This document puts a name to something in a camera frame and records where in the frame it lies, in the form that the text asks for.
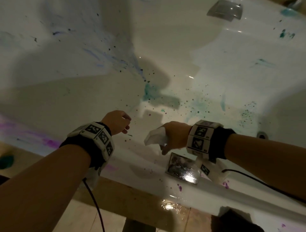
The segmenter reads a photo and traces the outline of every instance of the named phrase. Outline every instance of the white bathtub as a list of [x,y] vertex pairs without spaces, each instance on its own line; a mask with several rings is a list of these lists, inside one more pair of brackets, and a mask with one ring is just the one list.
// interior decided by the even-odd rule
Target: white bathtub
[[1,3],[1,140],[46,155],[78,125],[121,109],[130,136],[114,137],[102,176],[214,215],[242,210],[265,231],[306,231],[299,203],[239,174],[229,189],[182,182],[164,173],[169,156],[143,144],[163,123],[205,118],[306,147],[305,17],[236,1],[243,15],[232,22],[206,16],[212,0]]

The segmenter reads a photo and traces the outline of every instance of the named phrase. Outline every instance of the cable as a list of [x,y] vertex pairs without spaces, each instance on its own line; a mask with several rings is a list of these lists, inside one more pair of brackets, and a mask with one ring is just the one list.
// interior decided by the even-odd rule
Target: cable
[[98,214],[99,214],[99,217],[100,217],[100,221],[101,221],[101,225],[102,225],[102,229],[103,229],[103,232],[105,232],[104,224],[103,224],[103,220],[102,220],[102,216],[101,216],[101,212],[100,212],[99,206],[98,206],[98,204],[97,204],[97,202],[95,200],[94,195],[92,194],[90,188],[88,187],[88,185],[86,183],[86,177],[82,181],[84,182],[84,184],[85,184],[85,186],[86,186],[86,188],[87,188],[87,190],[88,190],[88,192],[89,192],[89,194],[90,194],[90,196],[91,196],[91,198],[92,198],[92,200],[93,200],[93,202],[94,202],[94,204],[95,204],[95,206],[97,208],[97,211],[98,211]]
[[249,175],[247,175],[247,174],[245,174],[245,173],[243,173],[243,172],[240,172],[240,171],[237,171],[237,170],[233,170],[233,169],[224,169],[224,170],[222,170],[223,173],[224,173],[224,172],[227,172],[227,171],[240,173],[240,174],[242,174],[242,175],[244,175],[244,176],[247,176],[247,177],[249,177],[249,178],[251,178],[251,179],[253,179],[253,180],[255,180],[255,181],[257,181],[257,182],[259,182],[259,183],[261,183],[261,184],[263,184],[264,186],[267,186],[267,187],[270,188],[270,189],[273,189],[274,191],[277,191],[277,192],[279,192],[279,193],[281,193],[281,194],[284,194],[284,195],[286,195],[286,196],[288,196],[288,197],[290,197],[290,198],[292,198],[292,199],[298,200],[298,201],[300,201],[300,202],[306,204],[306,200],[304,200],[304,199],[302,199],[302,198],[300,198],[300,197],[298,197],[298,196],[292,195],[292,194],[290,194],[290,193],[287,193],[287,192],[285,192],[285,191],[283,191],[283,190],[280,190],[280,189],[278,189],[278,188],[276,188],[276,187],[273,187],[273,186],[271,186],[271,185],[268,185],[268,184],[266,184],[265,182],[262,182],[262,181],[260,181],[260,180],[258,180],[258,179],[256,179],[256,178],[254,178],[254,177],[252,177],[252,176],[249,176]]

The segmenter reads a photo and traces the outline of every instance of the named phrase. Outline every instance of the person's right arm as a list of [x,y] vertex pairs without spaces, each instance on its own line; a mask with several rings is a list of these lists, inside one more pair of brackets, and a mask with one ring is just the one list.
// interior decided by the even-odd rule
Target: person's right arm
[[[192,126],[169,122],[163,127],[168,137],[168,144],[162,147],[163,155],[171,149],[186,147]],[[225,144],[224,154],[267,184],[306,200],[305,148],[232,134]]]

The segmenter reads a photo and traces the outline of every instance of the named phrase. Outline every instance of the drain hole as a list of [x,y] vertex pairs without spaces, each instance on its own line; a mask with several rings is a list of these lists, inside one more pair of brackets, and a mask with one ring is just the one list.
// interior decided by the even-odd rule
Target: drain hole
[[260,138],[260,139],[269,139],[268,135],[266,133],[264,133],[263,131],[259,131],[257,133],[257,138]]

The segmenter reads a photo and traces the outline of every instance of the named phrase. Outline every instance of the forearm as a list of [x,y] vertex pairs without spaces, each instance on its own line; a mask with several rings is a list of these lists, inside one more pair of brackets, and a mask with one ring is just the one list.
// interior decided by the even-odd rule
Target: forearm
[[1,231],[52,231],[90,160],[81,147],[66,145],[1,185]]
[[306,200],[306,150],[276,141],[232,134],[225,145],[228,160],[269,185]]

